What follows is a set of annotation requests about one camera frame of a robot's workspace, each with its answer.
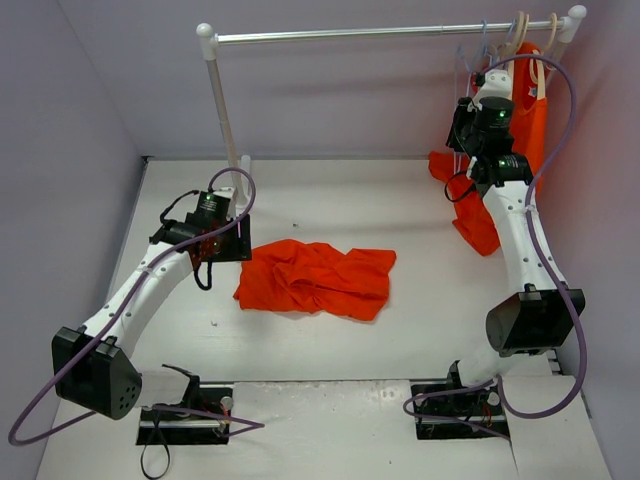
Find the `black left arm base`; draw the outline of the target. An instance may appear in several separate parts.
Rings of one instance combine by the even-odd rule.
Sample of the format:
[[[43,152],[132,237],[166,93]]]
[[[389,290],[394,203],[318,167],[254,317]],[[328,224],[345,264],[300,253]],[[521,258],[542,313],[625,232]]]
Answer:
[[[204,382],[200,376],[164,364],[150,383],[160,388],[140,410],[138,446],[197,446],[229,443],[233,386]],[[212,419],[212,413],[222,419]]]

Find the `light blue wire hanger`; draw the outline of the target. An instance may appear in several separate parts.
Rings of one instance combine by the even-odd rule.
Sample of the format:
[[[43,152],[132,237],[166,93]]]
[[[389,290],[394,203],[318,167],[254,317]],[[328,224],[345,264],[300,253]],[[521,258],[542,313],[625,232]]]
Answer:
[[[471,93],[472,75],[476,68],[488,56],[488,22],[481,21],[481,39],[475,52],[471,56],[465,54],[461,44],[458,45],[454,55],[454,105],[457,105],[461,97],[469,97]]]

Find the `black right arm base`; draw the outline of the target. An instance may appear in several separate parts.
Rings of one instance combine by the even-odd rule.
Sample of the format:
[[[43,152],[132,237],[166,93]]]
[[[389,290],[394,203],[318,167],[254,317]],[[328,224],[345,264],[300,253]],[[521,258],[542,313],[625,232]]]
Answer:
[[[413,419],[419,441],[510,440],[497,387],[464,387],[458,361],[444,379],[412,382],[403,411]]]

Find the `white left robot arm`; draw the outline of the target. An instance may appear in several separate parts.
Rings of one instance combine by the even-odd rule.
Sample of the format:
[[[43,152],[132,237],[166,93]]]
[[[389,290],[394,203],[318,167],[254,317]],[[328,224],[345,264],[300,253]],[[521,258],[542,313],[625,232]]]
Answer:
[[[216,263],[251,257],[250,219],[236,215],[236,190],[196,191],[194,211],[177,221],[161,214],[144,258],[113,297],[80,327],[61,328],[52,340],[56,395],[113,420],[156,405],[175,418],[199,409],[201,380],[183,367],[139,370],[136,345],[161,305],[184,280],[213,286]]]

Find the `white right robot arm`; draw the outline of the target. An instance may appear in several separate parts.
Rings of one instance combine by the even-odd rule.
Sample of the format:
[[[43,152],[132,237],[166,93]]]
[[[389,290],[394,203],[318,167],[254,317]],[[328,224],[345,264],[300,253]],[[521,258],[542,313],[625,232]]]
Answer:
[[[459,99],[447,139],[470,159],[466,170],[474,193],[488,211],[506,263],[508,295],[486,315],[487,341],[456,361],[457,378],[444,384],[445,405],[464,412],[479,397],[476,385],[508,372],[527,355],[561,346],[581,313],[584,294],[568,287],[554,265],[535,200],[527,158],[513,150],[514,104],[501,97]]]

